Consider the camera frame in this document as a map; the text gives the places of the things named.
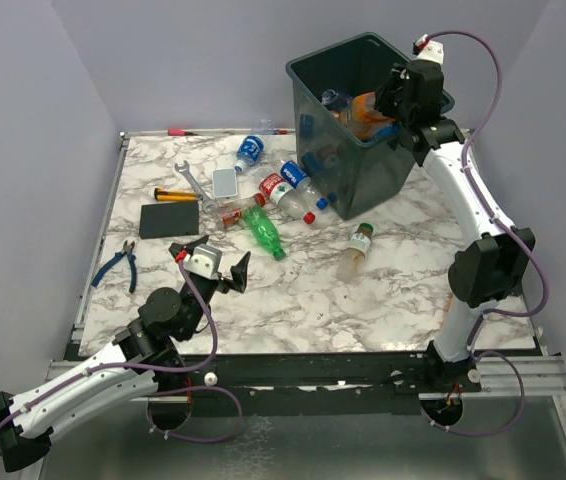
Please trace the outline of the blue label crushed bottle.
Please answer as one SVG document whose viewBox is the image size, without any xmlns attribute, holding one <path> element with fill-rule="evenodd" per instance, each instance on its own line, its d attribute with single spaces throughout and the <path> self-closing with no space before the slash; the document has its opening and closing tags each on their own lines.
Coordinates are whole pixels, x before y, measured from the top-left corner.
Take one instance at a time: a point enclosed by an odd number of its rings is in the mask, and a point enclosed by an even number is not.
<svg viewBox="0 0 566 480">
<path fill-rule="evenodd" d="M 393 134 L 398 133 L 399 130 L 400 130 L 400 126 L 397 124 L 386 125 L 383 128 L 376 131 L 375 133 L 373 133 L 369 138 L 367 138 L 366 142 L 373 142 L 378 139 L 387 138 Z"/>
</svg>

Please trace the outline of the large orange label bottle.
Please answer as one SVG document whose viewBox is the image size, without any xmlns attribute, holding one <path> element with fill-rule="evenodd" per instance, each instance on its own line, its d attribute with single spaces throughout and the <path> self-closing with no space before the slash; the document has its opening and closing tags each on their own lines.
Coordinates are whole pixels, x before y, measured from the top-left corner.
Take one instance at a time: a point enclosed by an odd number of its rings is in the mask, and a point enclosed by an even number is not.
<svg viewBox="0 0 566 480">
<path fill-rule="evenodd" d="M 371 140 L 383 128 L 395 121 L 375 109 L 376 93 L 368 92 L 355 97 L 338 114 L 340 124 L 361 141 Z"/>
</svg>

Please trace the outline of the red label water bottle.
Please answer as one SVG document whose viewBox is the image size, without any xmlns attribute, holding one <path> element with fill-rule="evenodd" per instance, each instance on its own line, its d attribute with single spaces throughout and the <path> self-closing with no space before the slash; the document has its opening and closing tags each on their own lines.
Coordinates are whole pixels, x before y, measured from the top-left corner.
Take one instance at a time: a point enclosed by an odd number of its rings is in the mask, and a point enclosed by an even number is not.
<svg viewBox="0 0 566 480">
<path fill-rule="evenodd" d="M 311 212 L 301 194 L 277 173 L 266 176 L 259 184 L 260 192 L 285 215 L 311 225 L 316 216 Z"/>
</svg>

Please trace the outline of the green cap tea bottle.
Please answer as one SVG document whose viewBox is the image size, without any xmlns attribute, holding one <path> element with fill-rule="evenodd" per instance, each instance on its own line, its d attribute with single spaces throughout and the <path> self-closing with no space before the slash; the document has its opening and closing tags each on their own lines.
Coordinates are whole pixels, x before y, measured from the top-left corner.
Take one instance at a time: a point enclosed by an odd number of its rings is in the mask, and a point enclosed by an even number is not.
<svg viewBox="0 0 566 480">
<path fill-rule="evenodd" d="M 356 278 L 370 249 L 373 232 L 371 224 L 360 223 L 351 235 L 335 273 L 339 281 L 350 283 Z"/>
</svg>

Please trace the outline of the orange juice bottle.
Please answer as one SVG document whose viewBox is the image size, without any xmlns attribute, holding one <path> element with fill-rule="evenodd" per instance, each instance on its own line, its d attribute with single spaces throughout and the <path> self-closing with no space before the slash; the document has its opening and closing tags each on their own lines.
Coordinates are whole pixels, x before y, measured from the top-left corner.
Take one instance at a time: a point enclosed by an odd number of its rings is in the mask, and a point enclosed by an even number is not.
<svg viewBox="0 0 566 480">
<path fill-rule="evenodd" d="M 455 298 L 454 295 L 450 294 L 449 301 L 448 301 L 448 304 L 447 304 L 447 307 L 446 307 L 445 318 L 447 318 L 449 316 L 450 311 L 452 310 L 452 307 L 454 305 L 454 298 Z"/>
</svg>

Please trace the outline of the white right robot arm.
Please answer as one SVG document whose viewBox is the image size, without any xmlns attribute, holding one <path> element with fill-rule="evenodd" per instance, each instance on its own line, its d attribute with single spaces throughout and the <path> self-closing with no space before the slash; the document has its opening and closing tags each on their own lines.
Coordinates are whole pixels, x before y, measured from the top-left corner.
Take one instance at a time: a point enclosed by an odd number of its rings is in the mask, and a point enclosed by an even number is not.
<svg viewBox="0 0 566 480">
<path fill-rule="evenodd" d="M 398 124 L 398 143 L 444 194 L 465 242 L 448 270 L 450 310 L 422 367 L 424 383 L 435 391 L 472 368 L 471 348 L 484 315 L 520 286 L 535 245 L 530 229 L 500 214 L 467 157 L 468 140 L 442 115 L 443 81 L 436 62 L 396 64 L 375 101 L 376 110 Z"/>
</svg>

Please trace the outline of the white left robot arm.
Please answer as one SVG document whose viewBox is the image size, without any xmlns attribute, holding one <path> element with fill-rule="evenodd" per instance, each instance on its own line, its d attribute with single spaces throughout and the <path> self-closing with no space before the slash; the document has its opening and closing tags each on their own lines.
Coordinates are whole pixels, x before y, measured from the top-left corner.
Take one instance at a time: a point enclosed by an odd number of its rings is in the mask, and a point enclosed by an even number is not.
<svg viewBox="0 0 566 480">
<path fill-rule="evenodd" d="M 0 391 L 5 471 L 33 465 L 63 434 L 119 403 L 220 389 L 212 365 L 216 354 L 188 365 L 176 345 L 190 340 L 202 320 L 212 333 L 217 331 L 211 300 L 217 292 L 245 291 L 251 255 L 245 253 L 224 276 L 222 253 L 207 237 L 174 243 L 169 252 L 184 280 L 180 289 L 154 290 L 113 340 L 58 377 L 21 394 Z"/>
</svg>

